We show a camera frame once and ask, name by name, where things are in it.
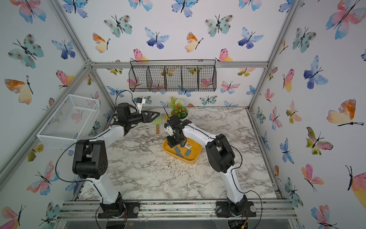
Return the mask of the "yellow plastic storage box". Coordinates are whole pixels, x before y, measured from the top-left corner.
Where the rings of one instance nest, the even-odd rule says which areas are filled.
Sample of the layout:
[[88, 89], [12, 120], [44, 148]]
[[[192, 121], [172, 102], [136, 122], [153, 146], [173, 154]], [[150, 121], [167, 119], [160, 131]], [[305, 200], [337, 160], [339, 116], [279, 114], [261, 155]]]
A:
[[177, 156], [174, 148], [170, 148], [168, 146], [167, 140], [164, 141], [163, 143], [163, 150], [168, 154], [171, 155], [173, 157], [175, 157], [176, 159], [179, 159], [187, 164], [193, 164], [199, 157], [201, 151], [202, 151], [202, 146], [199, 145], [197, 142], [193, 141], [192, 139], [188, 138], [186, 144], [190, 144], [192, 147], [190, 148], [191, 153], [188, 157], [185, 156], [186, 151], [188, 150], [185, 146], [183, 148], [179, 147], [181, 151], [181, 155], [184, 156], [184, 158], [181, 158], [179, 156]]

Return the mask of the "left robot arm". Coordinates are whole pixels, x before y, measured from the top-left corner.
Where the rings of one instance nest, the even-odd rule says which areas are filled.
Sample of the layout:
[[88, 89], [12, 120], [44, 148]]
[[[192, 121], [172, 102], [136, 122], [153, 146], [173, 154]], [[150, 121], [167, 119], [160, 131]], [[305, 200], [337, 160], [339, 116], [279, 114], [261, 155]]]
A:
[[82, 181], [91, 182], [94, 191], [100, 195], [100, 207], [103, 219], [121, 218], [127, 215], [127, 207], [122, 195], [116, 190], [106, 174], [108, 168], [107, 148], [125, 136], [140, 123], [151, 123], [159, 112], [143, 111], [143, 102], [137, 106], [120, 103], [112, 115], [111, 126], [91, 139], [76, 142], [72, 171]]

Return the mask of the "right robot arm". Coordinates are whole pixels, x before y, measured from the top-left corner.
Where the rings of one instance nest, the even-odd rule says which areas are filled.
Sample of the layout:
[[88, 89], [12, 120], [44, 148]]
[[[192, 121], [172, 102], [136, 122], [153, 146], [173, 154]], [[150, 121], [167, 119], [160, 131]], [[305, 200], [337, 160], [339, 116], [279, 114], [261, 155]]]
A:
[[219, 173], [225, 183], [231, 213], [235, 216], [246, 214], [251, 204], [241, 190], [234, 167], [234, 151], [223, 134], [210, 134], [189, 120], [180, 120], [176, 115], [167, 119], [165, 131], [170, 148], [184, 146], [188, 139], [205, 147], [210, 166]]

